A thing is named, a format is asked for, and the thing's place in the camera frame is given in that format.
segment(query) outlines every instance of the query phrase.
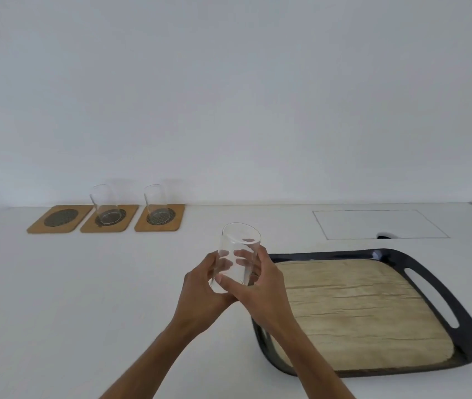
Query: white wall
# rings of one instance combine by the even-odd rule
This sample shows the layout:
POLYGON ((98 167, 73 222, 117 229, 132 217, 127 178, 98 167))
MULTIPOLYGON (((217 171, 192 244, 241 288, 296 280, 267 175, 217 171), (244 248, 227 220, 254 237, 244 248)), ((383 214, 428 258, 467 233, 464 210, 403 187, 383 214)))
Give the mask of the white wall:
POLYGON ((472 0, 0 0, 0 205, 472 199, 472 0))

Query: person's right hand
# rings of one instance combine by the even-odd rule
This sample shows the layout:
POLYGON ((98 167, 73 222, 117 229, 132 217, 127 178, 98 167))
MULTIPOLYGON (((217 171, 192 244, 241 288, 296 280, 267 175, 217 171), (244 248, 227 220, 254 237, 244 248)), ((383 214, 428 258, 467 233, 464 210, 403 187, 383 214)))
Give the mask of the person's right hand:
MULTIPOLYGON (((246 250, 234 252, 236 256, 243 258, 250 253, 246 250)), ((237 259, 237 263, 244 264, 246 260, 237 259)), ((271 261, 263 246, 258 248, 258 258, 253 265, 259 277, 252 286, 244 286, 226 275, 217 275, 215 279, 221 287, 244 305, 260 326, 278 339, 279 335, 298 328, 286 294, 284 276, 271 261)))

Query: rectangular outline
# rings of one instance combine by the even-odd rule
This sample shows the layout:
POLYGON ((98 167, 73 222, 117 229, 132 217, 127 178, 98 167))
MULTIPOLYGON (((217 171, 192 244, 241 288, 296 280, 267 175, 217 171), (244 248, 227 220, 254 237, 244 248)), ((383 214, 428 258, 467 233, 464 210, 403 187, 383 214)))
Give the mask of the rectangular outline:
POLYGON ((321 232, 323 235, 325 235, 325 238, 327 241, 370 241, 371 239, 377 240, 377 238, 338 238, 338 239, 329 239, 325 231, 323 230, 323 227, 321 226, 321 223, 319 222, 319 219, 317 218, 317 215, 315 213, 323 213, 323 212, 339 212, 339 211, 416 211, 417 213, 421 214, 422 217, 426 221, 428 221, 430 224, 432 224, 434 227, 436 227, 438 230, 440 230, 445 236, 444 237, 419 237, 419 238, 394 238, 394 239, 451 239, 446 232, 444 232, 441 228, 439 228, 437 225, 435 225, 432 221, 430 221, 423 213, 421 213, 418 209, 415 208, 410 208, 410 209, 383 209, 383 210, 312 210, 312 214, 315 217, 315 220, 319 224, 319 228, 321 228, 321 232))

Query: person's left hand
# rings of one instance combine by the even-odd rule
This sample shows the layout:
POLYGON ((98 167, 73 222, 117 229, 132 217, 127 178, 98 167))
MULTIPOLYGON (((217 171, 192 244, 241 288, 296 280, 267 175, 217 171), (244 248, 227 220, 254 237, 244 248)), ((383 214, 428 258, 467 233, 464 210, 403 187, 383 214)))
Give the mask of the person's left hand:
POLYGON ((209 253, 184 276, 172 324, 192 339, 207 330, 223 311, 237 301, 230 293, 214 293, 208 284, 217 256, 217 252, 209 253))

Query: empty glass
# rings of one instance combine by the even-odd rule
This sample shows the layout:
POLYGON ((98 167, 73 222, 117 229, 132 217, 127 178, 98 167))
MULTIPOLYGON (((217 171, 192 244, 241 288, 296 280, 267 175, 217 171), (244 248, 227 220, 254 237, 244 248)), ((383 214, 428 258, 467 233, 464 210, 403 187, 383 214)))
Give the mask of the empty glass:
POLYGON ((214 279, 218 273, 244 285, 249 284, 260 240, 260 233, 247 224, 231 222, 223 227, 211 279, 211 287, 215 292, 225 292, 214 279))
POLYGON ((171 218, 162 185, 146 186, 143 190, 143 196, 146 199, 149 222, 154 225, 166 224, 171 218))
POLYGON ((120 221, 122 214, 116 204, 116 196, 108 185, 97 185, 90 190, 90 198, 101 224, 110 225, 120 221))

